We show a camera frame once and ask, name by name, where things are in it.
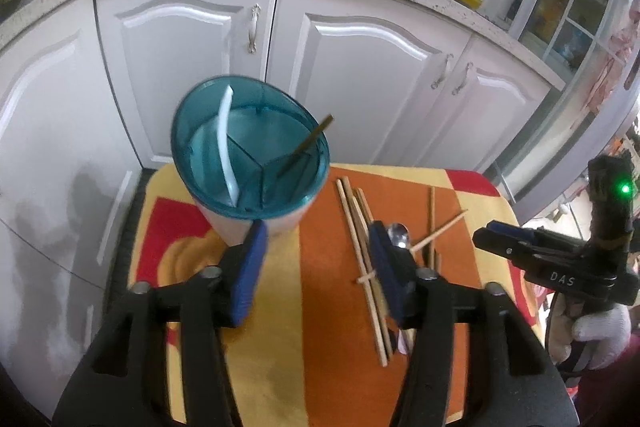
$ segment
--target gloved hand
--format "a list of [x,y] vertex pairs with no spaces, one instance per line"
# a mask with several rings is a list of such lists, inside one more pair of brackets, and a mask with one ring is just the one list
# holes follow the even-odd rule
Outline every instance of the gloved hand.
[[566,300],[560,294],[549,315],[548,352],[554,363],[564,362],[571,354],[571,342],[599,341],[589,369],[607,367],[629,344],[631,320],[625,305],[615,304],[606,312],[584,315],[577,320],[564,315]]

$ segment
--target silver handle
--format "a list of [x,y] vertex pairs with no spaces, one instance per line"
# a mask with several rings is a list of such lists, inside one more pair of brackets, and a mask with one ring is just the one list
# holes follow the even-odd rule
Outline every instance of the silver handle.
[[260,16],[260,6],[257,4],[251,8],[251,25],[249,26],[249,53],[255,53],[255,35],[258,32],[258,17]]
[[451,91],[451,94],[453,96],[456,96],[460,91],[464,89],[466,84],[469,83],[469,78],[471,77],[471,73],[475,70],[476,68],[474,67],[473,62],[468,62],[466,64],[465,79],[460,83],[458,87],[456,87],[453,91]]
[[447,57],[444,59],[444,68],[442,70],[442,74],[431,83],[431,89],[438,89],[438,86],[444,82],[445,78],[447,78],[451,74],[451,70],[453,68],[453,53],[447,54]]

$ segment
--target table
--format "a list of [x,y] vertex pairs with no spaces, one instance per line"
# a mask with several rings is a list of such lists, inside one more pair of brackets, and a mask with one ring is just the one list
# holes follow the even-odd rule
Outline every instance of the table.
[[[374,219],[400,221],[426,235],[430,186],[436,187],[436,226],[462,208],[465,219],[436,240],[447,280],[472,287],[497,281],[538,336],[536,296],[520,270],[478,250],[471,235],[491,219],[516,224],[511,207],[476,172],[386,166],[332,165],[328,181],[300,226],[270,240],[254,307],[245,324],[223,330],[230,379],[246,427],[385,427],[398,397],[406,357],[380,367],[358,266],[335,180],[348,175],[366,194]],[[185,280],[217,263],[225,244],[194,206],[175,167],[149,181],[129,270],[129,285]],[[462,415],[466,326],[456,325],[447,420]],[[185,421],[179,335],[168,330],[170,405]]]

